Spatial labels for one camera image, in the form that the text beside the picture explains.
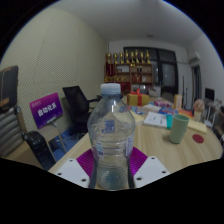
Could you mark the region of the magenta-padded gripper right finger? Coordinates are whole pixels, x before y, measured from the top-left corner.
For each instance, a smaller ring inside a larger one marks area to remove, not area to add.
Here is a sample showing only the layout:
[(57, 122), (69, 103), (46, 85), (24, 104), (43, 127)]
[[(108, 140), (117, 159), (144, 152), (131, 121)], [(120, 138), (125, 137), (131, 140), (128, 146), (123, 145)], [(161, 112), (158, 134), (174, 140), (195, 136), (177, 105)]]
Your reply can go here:
[(156, 156), (147, 157), (139, 149), (133, 148), (128, 172), (128, 184), (131, 189), (141, 188), (169, 174)]

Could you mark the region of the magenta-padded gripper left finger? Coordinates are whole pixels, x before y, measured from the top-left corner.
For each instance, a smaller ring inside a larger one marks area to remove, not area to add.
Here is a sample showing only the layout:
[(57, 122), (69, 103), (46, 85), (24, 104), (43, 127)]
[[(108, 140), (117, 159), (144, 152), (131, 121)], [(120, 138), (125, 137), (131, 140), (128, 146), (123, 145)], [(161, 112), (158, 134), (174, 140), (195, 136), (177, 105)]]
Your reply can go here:
[(67, 159), (61, 168), (55, 172), (55, 175), (80, 187), (94, 189), (96, 170), (92, 151), (87, 150), (77, 159)]

